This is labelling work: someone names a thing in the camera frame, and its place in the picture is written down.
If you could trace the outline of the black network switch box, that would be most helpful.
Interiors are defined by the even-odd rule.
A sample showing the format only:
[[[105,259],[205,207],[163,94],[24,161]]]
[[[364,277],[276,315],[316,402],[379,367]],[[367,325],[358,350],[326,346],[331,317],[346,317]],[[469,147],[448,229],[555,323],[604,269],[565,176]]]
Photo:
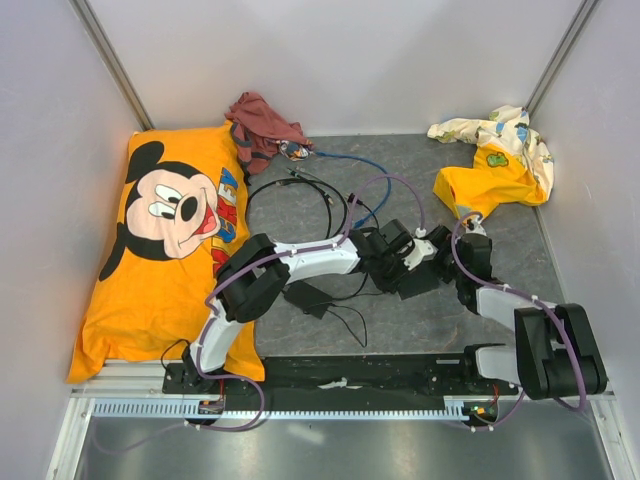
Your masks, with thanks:
[[[406,300],[435,290],[439,284],[440,280],[436,271],[430,263],[424,262],[400,280],[397,292],[402,300]]]

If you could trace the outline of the black power adapter brick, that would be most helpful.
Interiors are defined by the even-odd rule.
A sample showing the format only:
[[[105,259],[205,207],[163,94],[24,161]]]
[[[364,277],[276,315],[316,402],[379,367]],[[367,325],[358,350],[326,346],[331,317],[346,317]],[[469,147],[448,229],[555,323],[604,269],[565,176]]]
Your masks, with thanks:
[[[322,319],[332,305],[332,297],[304,281],[288,285],[283,293],[284,299],[300,309],[304,314]]]

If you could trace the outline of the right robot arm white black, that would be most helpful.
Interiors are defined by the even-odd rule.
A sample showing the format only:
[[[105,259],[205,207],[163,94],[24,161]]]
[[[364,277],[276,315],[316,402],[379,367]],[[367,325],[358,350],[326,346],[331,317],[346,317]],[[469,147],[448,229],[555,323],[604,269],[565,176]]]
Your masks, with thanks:
[[[578,398],[603,393],[608,377],[586,310],[579,304],[543,302],[517,293],[492,275],[492,241],[475,230],[454,238],[439,226],[427,239],[434,245],[434,269],[455,283],[469,311],[510,329],[515,346],[474,345],[458,368],[467,392],[483,392],[494,380],[522,388],[532,400]]]

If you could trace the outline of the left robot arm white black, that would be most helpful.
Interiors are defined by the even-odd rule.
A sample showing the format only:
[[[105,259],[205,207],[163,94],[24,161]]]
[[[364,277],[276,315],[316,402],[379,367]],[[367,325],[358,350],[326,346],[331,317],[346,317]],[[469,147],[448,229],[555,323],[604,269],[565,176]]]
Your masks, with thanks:
[[[352,230],[319,241],[279,243],[258,234],[226,261],[205,300],[210,314],[183,353],[185,382],[208,393],[243,327],[264,315],[289,285],[325,275],[363,272],[385,293],[395,293],[409,273],[435,253],[426,233],[393,220],[381,229]]]

